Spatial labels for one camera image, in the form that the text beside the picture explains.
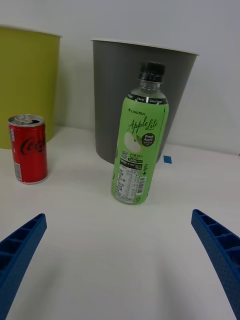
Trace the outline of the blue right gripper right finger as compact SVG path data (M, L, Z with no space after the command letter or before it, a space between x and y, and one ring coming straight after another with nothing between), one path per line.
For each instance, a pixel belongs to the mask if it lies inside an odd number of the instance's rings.
M240 319L240 238L198 209L192 211L191 225L205 248L236 319Z

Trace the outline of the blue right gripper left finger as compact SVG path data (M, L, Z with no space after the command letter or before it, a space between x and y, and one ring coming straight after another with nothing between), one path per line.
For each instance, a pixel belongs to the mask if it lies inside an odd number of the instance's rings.
M40 213L0 242L0 319L5 320L47 229Z

